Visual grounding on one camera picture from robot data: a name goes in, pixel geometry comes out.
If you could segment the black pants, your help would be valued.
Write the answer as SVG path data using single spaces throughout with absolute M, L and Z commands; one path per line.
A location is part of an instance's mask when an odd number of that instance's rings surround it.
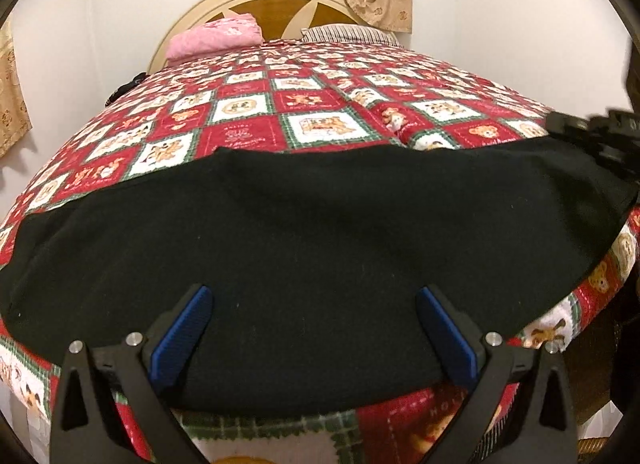
M 147 330 L 201 283 L 215 310 L 173 408 L 358 408 L 439 380 L 418 291 L 434 285 L 483 331 L 518 334 L 600 264 L 637 194 L 550 137 L 220 149 L 26 216 L 1 271 L 1 317 L 57 364 L 73 340 Z

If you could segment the red patchwork bear bedspread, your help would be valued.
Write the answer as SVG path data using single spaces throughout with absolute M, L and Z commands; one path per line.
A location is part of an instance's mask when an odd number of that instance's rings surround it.
M 268 42 L 213 54 L 163 68 L 75 132 L 6 214 L 1 255 L 10 257 L 27 214 L 222 146 L 469 149 L 539 137 L 544 112 L 515 90 L 398 47 Z M 316 418 L 180 421 L 215 463 L 415 463 L 463 397 L 442 386 Z

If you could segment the beige curtain on side wall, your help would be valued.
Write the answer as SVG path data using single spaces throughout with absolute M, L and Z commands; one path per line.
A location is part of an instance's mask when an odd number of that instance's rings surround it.
M 1 27 L 0 118 L 0 156 L 5 156 L 32 129 L 17 74 L 10 18 Z

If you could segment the cream wooden headboard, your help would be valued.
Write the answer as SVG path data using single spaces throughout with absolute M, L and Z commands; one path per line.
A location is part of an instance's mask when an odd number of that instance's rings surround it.
M 153 54 L 148 71 L 154 73 L 165 66 L 166 50 L 175 34 L 241 13 L 254 16 L 267 40 L 299 39 L 304 28 L 324 24 L 364 23 L 347 7 L 345 0 L 201 0 L 167 31 Z

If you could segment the striped pillow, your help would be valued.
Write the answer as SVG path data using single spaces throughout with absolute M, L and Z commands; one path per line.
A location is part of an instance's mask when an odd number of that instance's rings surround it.
M 382 45 L 399 47 L 398 38 L 390 32 L 358 24 L 324 24 L 313 28 L 304 28 L 302 42 L 351 42 L 361 45 Z

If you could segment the pink folded blanket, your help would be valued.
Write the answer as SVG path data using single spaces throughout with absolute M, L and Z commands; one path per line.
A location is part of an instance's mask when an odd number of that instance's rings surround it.
M 165 59 L 176 62 L 217 51 L 259 46 L 262 28 L 249 13 L 226 16 L 175 34 L 168 42 Z

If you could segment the black object beside bed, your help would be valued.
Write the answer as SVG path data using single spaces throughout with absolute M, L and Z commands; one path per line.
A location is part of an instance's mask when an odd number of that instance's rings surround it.
M 111 106 L 115 101 L 119 98 L 122 98 L 125 94 L 128 94 L 129 91 L 132 91 L 134 88 L 137 88 L 147 77 L 149 74 L 147 72 L 141 72 L 134 76 L 132 80 L 127 82 L 126 84 L 120 85 L 115 91 L 113 91 L 105 101 L 104 106 L 107 108 Z

